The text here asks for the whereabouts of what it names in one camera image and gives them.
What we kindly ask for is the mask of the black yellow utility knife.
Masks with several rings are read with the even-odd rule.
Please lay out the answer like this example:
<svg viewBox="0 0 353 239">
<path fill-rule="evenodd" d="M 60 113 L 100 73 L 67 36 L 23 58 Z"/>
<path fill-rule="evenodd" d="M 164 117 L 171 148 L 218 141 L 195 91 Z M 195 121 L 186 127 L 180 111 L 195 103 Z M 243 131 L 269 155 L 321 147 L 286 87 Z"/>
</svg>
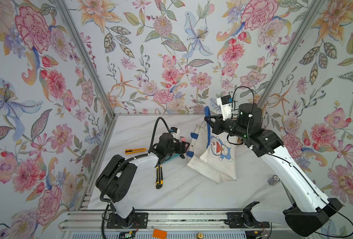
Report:
<svg viewBox="0 0 353 239">
<path fill-rule="evenodd" d="M 163 172 L 162 172 L 162 166 L 159 165 L 156 168 L 156 183 L 155 183 L 155 188 L 156 189 L 161 189 L 163 186 Z"/>
</svg>

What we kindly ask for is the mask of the white Doraemon canvas pouch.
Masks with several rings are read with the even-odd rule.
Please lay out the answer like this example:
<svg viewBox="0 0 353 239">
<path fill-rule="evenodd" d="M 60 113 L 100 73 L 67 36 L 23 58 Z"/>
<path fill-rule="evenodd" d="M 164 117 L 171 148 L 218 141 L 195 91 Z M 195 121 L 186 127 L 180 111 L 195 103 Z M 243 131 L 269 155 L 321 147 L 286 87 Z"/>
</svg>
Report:
<svg viewBox="0 0 353 239">
<path fill-rule="evenodd" d="M 187 167 L 213 182 L 236 181 L 236 150 L 227 140 L 227 134 L 216 135 L 212 127 L 203 122 L 191 134 L 187 154 Z"/>
</svg>

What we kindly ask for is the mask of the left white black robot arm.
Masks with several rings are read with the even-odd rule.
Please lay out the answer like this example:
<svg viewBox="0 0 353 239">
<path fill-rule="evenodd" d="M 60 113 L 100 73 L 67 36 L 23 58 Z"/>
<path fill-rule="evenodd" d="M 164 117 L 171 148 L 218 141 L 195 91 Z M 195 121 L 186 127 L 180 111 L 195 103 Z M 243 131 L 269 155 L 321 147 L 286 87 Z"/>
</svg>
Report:
<svg viewBox="0 0 353 239">
<path fill-rule="evenodd" d="M 189 142 L 177 139 L 172 133 L 166 132 L 160 136 L 158 143 L 152 141 L 148 152 L 144 154 L 128 159 L 120 155 L 113 156 L 95 183 L 100 191 L 100 201 L 107 203 L 102 216 L 107 225 L 115 228 L 131 228 L 134 225 L 140 227 L 144 217 L 135 212 L 134 206 L 126 198 L 137 169 L 155 168 L 155 188 L 161 189 L 162 164 L 175 155 L 184 157 L 189 146 Z"/>
</svg>

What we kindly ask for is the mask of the teal art knife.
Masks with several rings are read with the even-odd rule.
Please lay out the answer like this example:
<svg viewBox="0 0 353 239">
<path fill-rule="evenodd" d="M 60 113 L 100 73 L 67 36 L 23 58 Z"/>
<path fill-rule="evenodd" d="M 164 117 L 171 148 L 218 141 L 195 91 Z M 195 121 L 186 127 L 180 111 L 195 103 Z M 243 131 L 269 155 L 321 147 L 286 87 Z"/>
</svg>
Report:
<svg viewBox="0 0 353 239">
<path fill-rule="evenodd" d="M 176 155 L 171 156 L 169 159 L 165 160 L 165 161 L 162 163 L 162 165 L 165 164 L 165 163 L 171 162 L 171 161 L 174 160 L 174 159 L 179 159 L 179 158 L 184 159 L 184 157 L 181 157 L 180 154 L 176 154 Z"/>
</svg>

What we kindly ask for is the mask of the yellow slim art knife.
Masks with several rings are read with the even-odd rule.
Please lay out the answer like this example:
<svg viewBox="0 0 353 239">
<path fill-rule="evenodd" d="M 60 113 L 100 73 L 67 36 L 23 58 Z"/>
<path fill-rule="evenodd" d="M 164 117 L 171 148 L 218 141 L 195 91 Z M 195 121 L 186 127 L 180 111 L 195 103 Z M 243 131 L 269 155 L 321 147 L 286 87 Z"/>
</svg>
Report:
<svg viewBox="0 0 353 239">
<path fill-rule="evenodd" d="M 126 149 L 125 154 L 133 154 L 133 153 L 140 153 L 140 152 L 146 152 L 146 148 L 136 148 L 136 149 Z"/>
</svg>

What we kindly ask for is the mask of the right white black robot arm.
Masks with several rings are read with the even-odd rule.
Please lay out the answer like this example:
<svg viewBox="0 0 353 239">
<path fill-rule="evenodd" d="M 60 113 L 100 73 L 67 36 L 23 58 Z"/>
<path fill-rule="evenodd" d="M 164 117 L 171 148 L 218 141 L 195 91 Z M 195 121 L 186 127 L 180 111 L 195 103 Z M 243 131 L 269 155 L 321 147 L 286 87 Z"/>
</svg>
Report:
<svg viewBox="0 0 353 239">
<path fill-rule="evenodd" d="M 247 227 L 264 222 L 289 226 L 295 233 L 307 237 L 323 227 L 339 212 L 342 204 L 336 198 L 329 198 L 304 174 L 291 157 L 287 145 L 268 129 L 262 128 L 262 110 L 255 104 L 239 105 L 236 119 L 232 117 L 231 104 L 220 114 L 211 115 L 205 107 L 205 118 L 214 135 L 227 133 L 242 140 L 245 146 L 262 159 L 283 184 L 291 201 L 288 205 L 272 207 L 252 202 L 243 209 L 243 214 L 230 220 Z"/>
</svg>

